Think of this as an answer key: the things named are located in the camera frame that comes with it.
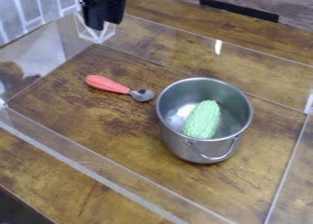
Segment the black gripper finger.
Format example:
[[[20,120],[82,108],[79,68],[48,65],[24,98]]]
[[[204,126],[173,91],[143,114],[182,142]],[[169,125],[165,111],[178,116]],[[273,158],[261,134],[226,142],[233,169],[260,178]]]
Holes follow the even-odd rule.
[[[126,0],[107,0],[107,22],[119,24],[123,19]]]
[[[84,24],[91,29],[105,29],[105,8],[107,0],[78,0],[82,5]]]

